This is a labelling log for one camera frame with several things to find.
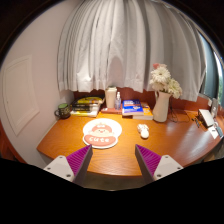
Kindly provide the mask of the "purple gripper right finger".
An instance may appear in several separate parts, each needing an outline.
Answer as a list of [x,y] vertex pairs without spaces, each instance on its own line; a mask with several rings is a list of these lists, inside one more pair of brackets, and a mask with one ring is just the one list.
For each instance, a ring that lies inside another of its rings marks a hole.
[[135,156],[146,184],[182,169],[182,166],[169,155],[160,156],[138,144],[135,145]]

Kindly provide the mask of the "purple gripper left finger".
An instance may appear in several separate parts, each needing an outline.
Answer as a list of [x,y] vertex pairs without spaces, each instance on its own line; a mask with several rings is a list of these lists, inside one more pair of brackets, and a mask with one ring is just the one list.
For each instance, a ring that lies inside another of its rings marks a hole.
[[68,156],[59,155],[44,170],[81,186],[92,155],[92,146],[87,145]]

